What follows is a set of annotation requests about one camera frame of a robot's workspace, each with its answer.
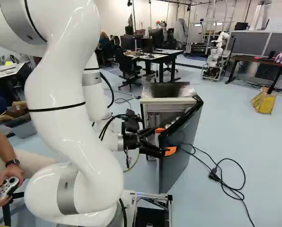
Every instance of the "white game controller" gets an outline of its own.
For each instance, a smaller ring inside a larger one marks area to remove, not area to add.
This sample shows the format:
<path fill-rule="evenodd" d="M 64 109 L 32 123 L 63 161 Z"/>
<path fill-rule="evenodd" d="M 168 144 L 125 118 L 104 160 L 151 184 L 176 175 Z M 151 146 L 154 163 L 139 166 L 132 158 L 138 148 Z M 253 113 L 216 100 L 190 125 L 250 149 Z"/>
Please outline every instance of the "white game controller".
<path fill-rule="evenodd" d="M 7 196 L 11 196 L 18 188 L 19 182 L 19 179 L 14 176 L 5 180 L 2 186 L 0 186 L 0 200 L 4 200 Z"/>

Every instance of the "wire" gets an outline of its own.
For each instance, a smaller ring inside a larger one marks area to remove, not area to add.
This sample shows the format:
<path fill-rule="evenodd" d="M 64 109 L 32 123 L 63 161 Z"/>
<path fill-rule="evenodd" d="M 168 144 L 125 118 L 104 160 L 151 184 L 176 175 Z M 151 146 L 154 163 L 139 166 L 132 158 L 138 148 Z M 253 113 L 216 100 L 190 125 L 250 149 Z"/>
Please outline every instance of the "wire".
<path fill-rule="evenodd" d="M 127 102 L 129 104 L 129 107 L 131 109 L 131 103 L 127 100 L 127 99 L 124 99 L 124 98 L 117 98 L 116 100 L 114 100 L 114 103 L 116 104 L 122 104 L 124 102 Z"/>
<path fill-rule="evenodd" d="M 188 154 L 190 154 L 191 156 L 195 157 L 197 160 L 199 160 L 203 165 L 205 165 L 209 170 L 210 170 L 210 174 L 209 174 L 209 178 L 220 183 L 221 184 L 221 187 L 222 187 L 222 191 L 228 195 L 229 197 L 235 199 L 235 200 L 239 200 L 243 203 L 245 209 L 246 209 L 246 212 L 247 212 L 247 216 L 252 224 L 253 227 L 255 227 L 252 219 L 251 219 L 251 216 L 249 214 L 249 211 L 248 211 L 248 208 L 244 202 L 244 199 L 245 199 L 245 196 L 244 194 L 241 192 L 241 190 L 244 188 L 245 184 L 246 184 L 246 174 L 245 174 L 245 171 L 243 169 L 243 167 L 235 160 L 231 159 L 231 158 L 223 158 L 222 160 L 220 160 L 218 163 L 216 163 L 213 158 L 206 152 L 202 151 L 201 149 L 199 148 L 196 148 L 194 147 L 192 144 L 185 144 L 185 145 L 190 145 L 192 147 L 192 149 L 194 150 L 193 153 L 191 152 L 188 152 L 184 149 L 182 149 L 183 151 L 187 152 Z M 196 150 L 199 150 L 201 151 L 202 153 L 206 154 L 211 160 L 212 162 L 215 164 L 215 168 L 211 169 L 210 166 L 208 166 L 205 162 L 203 162 L 201 159 L 199 159 L 197 156 L 195 156 L 196 154 Z M 231 161 L 231 162 L 234 162 L 241 170 L 242 170 L 242 173 L 243 173 L 243 176 L 244 176 L 244 180 L 243 180 L 243 184 L 241 187 L 239 188 L 234 188 L 234 187 L 231 187 L 229 186 L 224 180 L 223 180 L 223 177 L 222 177 L 222 173 L 223 173 L 223 170 L 222 168 L 220 167 L 220 164 L 223 162 L 223 161 Z M 217 169 L 220 169 L 220 177 L 216 174 L 217 173 Z M 232 192 L 235 196 L 232 196 L 230 195 L 228 192 L 226 192 L 226 189 L 229 190 L 230 192 Z"/>
<path fill-rule="evenodd" d="M 130 171 L 133 167 L 135 167 L 137 161 L 139 160 L 139 157 L 140 157 L 140 153 L 137 155 L 137 158 L 136 158 L 134 164 L 132 164 L 132 166 L 131 166 L 130 168 L 124 170 L 123 172 L 124 172 L 124 173 L 127 173 L 127 172 Z"/>
<path fill-rule="evenodd" d="M 113 117 L 110 118 L 110 120 L 104 125 L 104 127 L 103 127 L 103 129 L 101 130 L 101 133 L 100 133 L 100 135 L 99 135 L 99 139 L 100 139 L 101 141 L 103 141 L 103 138 L 104 138 L 104 136 L 105 136 L 105 133 L 106 133 L 106 131 L 107 131 L 109 125 L 111 124 L 111 122 L 112 122 L 114 119 L 120 118 L 120 117 L 123 117 L 123 116 L 128 116 L 128 115 L 127 115 L 127 114 L 118 114 L 118 115 L 113 116 Z"/>
<path fill-rule="evenodd" d="M 127 214 L 126 214 L 126 211 L 125 211 L 126 208 L 125 208 L 124 203 L 123 203 L 121 198 L 119 198 L 119 202 L 120 202 L 120 205 L 121 205 L 121 208 L 122 208 L 123 219 L 124 219 L 124 227 L 127 227 Z"/>
<path fill-rule="evenodd" d="M 107 106 L 107 108 L 110 108 L 112 106 L 112 104 L 114 103 L 114 92 L 113 92 L 113 89 L 112 89 L 111 84 L 109 83 L 108 79 L 102 73 L 101 73 L 101 77 L 106 82 L 106 84 L 108 85 L 108 87 L 110 88 L 110 91 L 111 91 L 111 103 Z"/>

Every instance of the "table leg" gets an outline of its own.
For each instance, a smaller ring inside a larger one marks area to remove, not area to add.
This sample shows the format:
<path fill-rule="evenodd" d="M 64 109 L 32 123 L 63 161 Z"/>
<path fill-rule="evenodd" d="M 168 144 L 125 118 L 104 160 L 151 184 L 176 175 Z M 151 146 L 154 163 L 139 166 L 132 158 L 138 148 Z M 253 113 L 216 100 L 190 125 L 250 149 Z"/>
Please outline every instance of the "table leg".
<path fill-rule="evenodd" d="M 234 74 L 234 71 L 235 71 L 235 68 L 236 68 L 236 65 L 237 65 L 238 62 L 239 62 L 238 60 L 234 61 L 233 67 L 232 67 L 232 70 L 231 70 L 231 73 L 230 73 L 230 76 L 229 76 L 229 79 L 227 80 L 227 82 L 225 84 L 229 84 L 230 82 L 232 82 L 234 80 L 233 74 Z"/>
<path fill-rule="evenodd" d="M 175 82 L 181 78 L 176 78 L 175 79 L 175 60 L 176 60 L 176 56 L 174 58 L 172 58 L 172 65 L 171 65 L 171 82 Z"/>
<path fill-rule="evenodd" d="M 269 88 L 267 94 L 270 95 L 270 94 L 272 93 L 272 91 L 274 90 L 274 87 L 275 87 L 275 85 L 276 85 L 276 83 L 277 83 L 277 81 L 278 81 L 278 78 L 280 77 L 281 74 L 282 74 L 282 66 L 279 67 L 278 73 L 277 73 L 277 75 L 276 75 L 276 77 L 275 77 L 275 79 L 274 79 L 274 81 L 273 81 L 273 84 L 272 84 L 271 87 Z"/>
<path fill-rule="evenodd" d="M 151 63 L 145 61 L 146 75 L 151 74 Z"/>
<path fill-rule="evenodd" d="M 163 83 L 163 79 L 164 79 L 164 62 L 160 63 L 159 78 L 160 78 L 160 83 Z"/>

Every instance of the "table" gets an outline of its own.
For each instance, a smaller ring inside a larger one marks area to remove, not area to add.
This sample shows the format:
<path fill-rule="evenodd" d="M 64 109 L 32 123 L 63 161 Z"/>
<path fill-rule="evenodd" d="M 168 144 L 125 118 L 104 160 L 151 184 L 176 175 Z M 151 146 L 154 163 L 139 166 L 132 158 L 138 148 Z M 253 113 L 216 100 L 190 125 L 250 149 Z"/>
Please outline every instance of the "table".
<path fill-rule="evenodd" d="M 156 54 L 153 53 L 153 58 L 148 57 L 148 53 L 143 56 L 138 56 L 135 54 L 125 54 L 128 57 L 138 59 L 138 61 L 144 61 L 146 64 L 146 74 L 150 74 L 150 64 L 151 63 L 157 63 L 159 64 L 159 82 L 164 82 L 164 63 L 167 61 L 170 61 L 170 56 L 165 54 Z"/>
<path fill-rule="evenodd" d="M 16 75 L 24 66 L 25 63 L 18 64 L 15 68 L 0 71 L 0 78 Z"/>
<path fill-rule="evenodd" d="M 183 54 L 182 50 L 168 50 L 168 49 L 155 49 L 153 53 L 165 54 L 171 57 L 171 82 L 175 82 L 181 78 L 174 78 L 175 75 L 175 61 L 178 55 Z"/>
<path fill-rule="evenodd" d="M 282 64 L 280 63 L 276 63 L 274 61 L 262 61 L 262 60 L 257 60 L 255 59 L 255 56 L 250 56 L 250 55 L 235 55 L 233 57 L 231 57 L 232 60 L 234 60 L 233 63 L 233 67 L 229 76 L 228 81 L 226 82 L 226 84 L 229 84 L 230 82 L 232 82 L 235 78 L 233 77 L 236 65 L 240 62 L 240 61 L 248 61 L 248 62 L 257 62 L 257 63 L 261 63 L 261 64 L 267 64 L 267 65 L 274 65 L 274 66 L 278 66 L 279 70 L 278 73 L 272 83 L 272 85 L 270 86 L 269 90 L 268 90 L 268 94 L 271 94 L 272 91 L 274 90 L 274 87 L 278 81 L 278 78 L 280 77 L 281 73 L 282 73 Z"/>
<path fill-rule="evenodd" d="M 24 87 L 26 78 L 31 71 L 32 70 L 29 68 L 27 63 L 20 63 L 13 69 L 0 71 L 0 87 L 8 100 L 19 101 L 16 92 L 14 91 L 12 79 L 15 77 L 15 85 L 17 84 L 17 81 L 19 81 L 21 86 Z"/>

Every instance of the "computer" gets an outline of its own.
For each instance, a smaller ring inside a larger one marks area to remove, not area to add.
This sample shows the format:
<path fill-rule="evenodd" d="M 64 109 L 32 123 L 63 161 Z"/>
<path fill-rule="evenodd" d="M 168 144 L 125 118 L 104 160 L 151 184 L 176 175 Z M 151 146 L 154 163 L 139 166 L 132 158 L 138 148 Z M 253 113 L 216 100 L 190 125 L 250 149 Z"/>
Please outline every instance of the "computer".
<path fill-rule="evenodd" d="M 135 37 L 133 35 L 122 35 L 121 46 L 123 50 L 136 50 Z"/>
<path fill-rule="evenodd" d="M 141 49 L 145 53 L 152 53 L 154 51 L 154 43 L 151 38 L 143 38 L 142 39 L 142 47 Z"/>
<path fill-rule="evenodd" d="M 163 47 L 164 33 L 162 28 L 149 30 L 149 37 L 152 37 L 154 48 Z"/>
<path fill-rule="evenodd" d="M 138 49 L 142 49 L 143 46 L 142 46 L 142 38 L 144 35 L 133 35 L 137 41 L 137 48 Z"/>

